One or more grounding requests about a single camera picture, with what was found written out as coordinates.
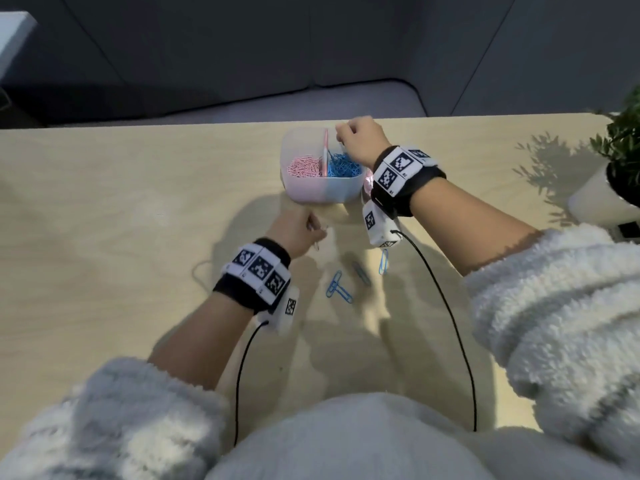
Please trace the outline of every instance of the wristband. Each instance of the wristband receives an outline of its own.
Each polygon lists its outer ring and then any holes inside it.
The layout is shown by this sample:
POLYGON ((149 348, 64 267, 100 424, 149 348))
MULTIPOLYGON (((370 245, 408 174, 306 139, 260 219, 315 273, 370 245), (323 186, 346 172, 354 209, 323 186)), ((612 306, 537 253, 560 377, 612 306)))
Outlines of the wristband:
POLYGON ((420 150, 391 146, 380 154, 374 165, 371 199, 391 219, 413 217, 412 195, 430 180, 446 174, 436 160, 420 150))
POLYGON ((224 265, 213 291, 222 293, 254 314, 274 311, 291 282, 289 253, 277 242, 262 237, 239 249, 224 265))

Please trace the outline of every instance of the hand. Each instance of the hand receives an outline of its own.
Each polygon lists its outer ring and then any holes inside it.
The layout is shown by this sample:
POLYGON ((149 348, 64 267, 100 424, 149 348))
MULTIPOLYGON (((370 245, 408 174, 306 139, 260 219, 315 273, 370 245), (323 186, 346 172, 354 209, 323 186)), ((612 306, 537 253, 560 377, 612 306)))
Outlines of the hand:
POLYGON ((338 141, 347 149, 350 158, 372 170, 380 153, 391 146, 382 126, 371 116, 340 123, 335 130, 338 132, 338 141))
POLYGON ((326 231, 320 229, 320 222, 313 212, 297 205, 283 211, 271 224, 265 237, 281 245, 293 260, 304 256, 313 243, 322 241, 326 231))

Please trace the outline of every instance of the plastic container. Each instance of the plastic container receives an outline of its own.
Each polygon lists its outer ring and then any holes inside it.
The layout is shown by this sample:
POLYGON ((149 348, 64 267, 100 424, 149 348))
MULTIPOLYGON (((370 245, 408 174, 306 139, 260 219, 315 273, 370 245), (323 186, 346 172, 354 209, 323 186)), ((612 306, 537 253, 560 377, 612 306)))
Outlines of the plastic container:
POLYGON ((282 139, 280 173, 284 190, 293 201, 305 203, 342 203, 356 198, 364 183, 365 169, 357 177, 293 177, 287 173, 289 164, 306 155, 322 158, 324 130, 329 131, 329 151, 344 153, 336 140, 334 128, 293 128, 282 139))

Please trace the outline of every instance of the person's left hand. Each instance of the person's left hand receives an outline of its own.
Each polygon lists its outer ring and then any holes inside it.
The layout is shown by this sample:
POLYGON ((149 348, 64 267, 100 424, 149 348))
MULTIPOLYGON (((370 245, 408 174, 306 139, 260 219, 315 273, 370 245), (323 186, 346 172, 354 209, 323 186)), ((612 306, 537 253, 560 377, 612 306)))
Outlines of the person's left hand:
POLYGON ((293 260, 304 256, 313 243, 322 241, 326 231, 320 229, 320 222, 313 212, 297 205, 284 210, 271 224, 265 237, 281 245, 293 260))

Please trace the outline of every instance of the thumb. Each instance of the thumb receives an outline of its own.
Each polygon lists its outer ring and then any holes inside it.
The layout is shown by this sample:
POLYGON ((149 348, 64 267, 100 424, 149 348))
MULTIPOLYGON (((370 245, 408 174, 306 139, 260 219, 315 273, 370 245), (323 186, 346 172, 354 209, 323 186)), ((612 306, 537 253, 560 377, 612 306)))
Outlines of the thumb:
POLYGON ((311 240, 313 242, 322 241, 326 237, 326 231, 322 229, 314 229, 311 231, 311 240))
POLYGON ((353 130, 347 123, 340 123, 335 126, 335 131, 338 133, 338 141, 347 146, 353 139, 353 130))

